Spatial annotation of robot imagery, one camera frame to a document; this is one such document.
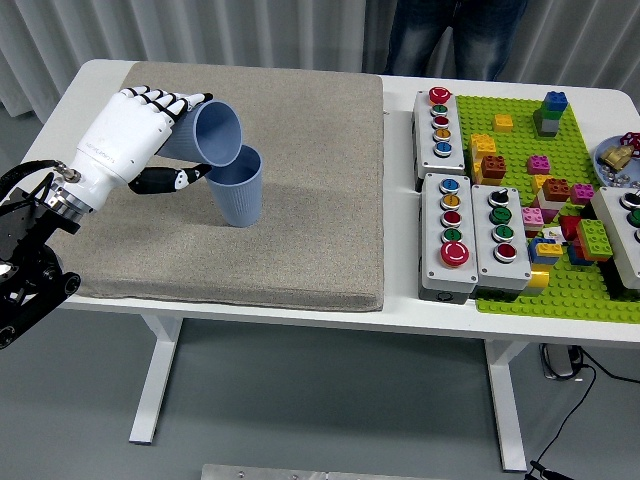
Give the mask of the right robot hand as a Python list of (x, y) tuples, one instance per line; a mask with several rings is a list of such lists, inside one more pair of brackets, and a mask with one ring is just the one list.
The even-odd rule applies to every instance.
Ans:
[(531, 461), (531, 470), (525, 474), (526, 480), (572, 480), (560, 472), (548, 469), (537, 461)]

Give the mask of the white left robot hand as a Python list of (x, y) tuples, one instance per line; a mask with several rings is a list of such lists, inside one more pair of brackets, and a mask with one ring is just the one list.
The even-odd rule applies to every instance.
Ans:
[(209, 93), (178, 94), (147, 86), (122, 89), (79, 141), (70, 168), (80, 179), (66, 182), (63, 189), (86, 212), (102, 208), (111, 190), (141, 173), (181, 117), (212, 98)]

